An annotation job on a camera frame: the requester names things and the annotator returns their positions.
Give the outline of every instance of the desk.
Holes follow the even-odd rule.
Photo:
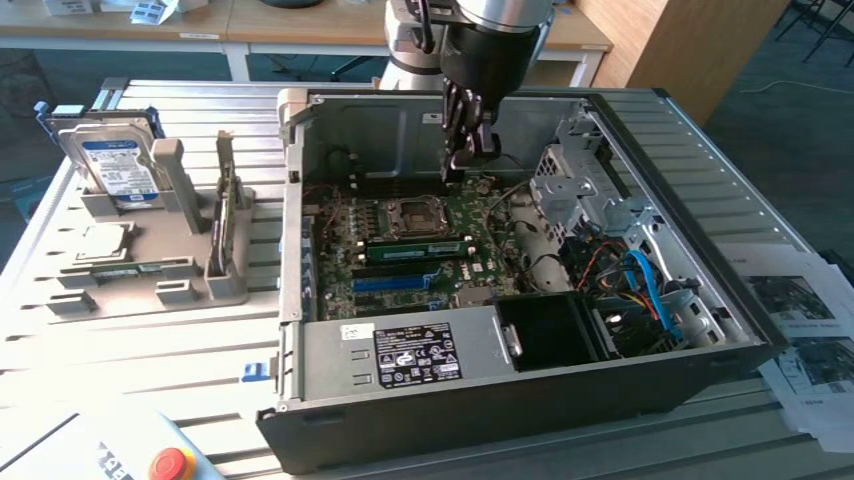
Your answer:
[[[351,5],[327,0],[303,10],[274,8],[258,0],[234,0],[228,40],[246,45],[251,53],[290,53],[327,55],[388,55],[383,28],[386,2],[371,0],[367,5]],[[599,68],[602,55],[611,42],[592,22],[572,9],[558,12],[555,23],[539,59],[575,62],[570,86],[586,87]],[[243,74],[246,62],[232,63],[235,73]]]
[[[40,1],[0,3],[0,48],[224,53],[232,0],[157,26],[131,25],[128,13],[51,16]]]
[[[17,0],[0,3],[0,48],[222,53],[232,80],[246,82],[252,53],[387,56],[384,5],[383,0],[367,5],[327,0],[286,10],[259,0],[211,0],[148,27],[131,25],[127,13],[52,17],[41,2]],[[566,73],[563,85],[590,86],[610,48],[605,34],[572,9],[558,13],[540,60]]]

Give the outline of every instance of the white sticker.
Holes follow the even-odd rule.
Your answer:
[[[424,115],[422,115],[422,123],[424,125],[442,123],[442,114],[426,113]]]
[[[219,35],[215,33],[182,33],[182,38],[198,38],[200,40],[219,40]]]
[[[83,148],[109,195],[135,202],[156,196],[151,172],[136,163],[141,150],[135,141],[83,142]]]
[[[415,258],[423,257],[426,253],[420,250],[412,250],[411,252],[391,252],[383,253],[383,258]]]
[[[342,325],[342,340],[364,340],[374,337],[374,324],[356,323]]]
[[[95,272],[92,276],[95,278],[136,277],[139,276],[139,272],[136,270],[107,270],[104,272]]]
[[[430,253],[452,253],[452,252],[459,252],[459,249],[462,247],[462,244],[456,244],[456,245],[430,245],[427,247],[427,251]]]

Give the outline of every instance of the sticker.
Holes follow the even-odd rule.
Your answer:
[[[133,477],[127,473],[124,465],[121,465],[115,453],[109,451],[104,442],[97,443],[97,465],[111,480],[133,480]]]
[[[136,277],[139,276],[139,272],[136,270],[105,270],[103,272],[93,272],[92,276],[95,278],[124,278],[124,277]]]
[[[182,38],[198,38],[200,40],[219,40],[219,35],[215,33],[182,33]]]
[[[422,250],[414,250],[411,252],[391,252],[383,253],[383,258],[414,258],[423,257],[426,253]]]
[[[426,113],[424,115],[422,115],[422,123],[424,125],[442,123],[442,114],[440,113]]]
[[[374,335],[372,323],[342,325],[342,340],[364,340]]]
[[[136,142],[83,142],[83,148],[109,195],[128,202],[144,202],[157,197],[151,172],[136,163],[141,154]]]
[[[387,389],[463,378],[448,323],[376,330],[374,346],[379,383]]]
[[[456,244],[456,245],[430,245],[427,247],[427,251],[430,253],[454,253],[454,252],[459,252],[459,249],[462,247],[462,244]]]

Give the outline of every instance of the ram module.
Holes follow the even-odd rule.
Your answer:
[[[364,261],[368,265],[443,261],[466,258],[476,251],[470,236],[442,239],[368,241],[364,243]]]

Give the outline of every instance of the aluminum workbench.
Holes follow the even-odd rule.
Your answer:
[[[235,160],[258,192],[250,301],[210,312],[39,325],[9,312],[0,333],[0,453],[19,431],[39,428],[56,404],[124,394],[182,428],[227,478],[290,478],[239,412],[272,383],[238,383],[244,362],[278,347],[278,242],[284,155],[276,93],[286,84],[132,81],[119,108],[153,105],[167,136],[186,147],[196,186],[218,177],[214,138],[234,132]],[[614,90],[605,96],[678,194],[718,242],[809,245],[710,146],[666,96]],[[3,304],[32,265],[61,251],[79,178],[60,166],[45,199],[0,277]],[[758,377],[714,385],[666,415],[327,472],[312,478],[854,478],[854,454],[827,454],[793,432]]]

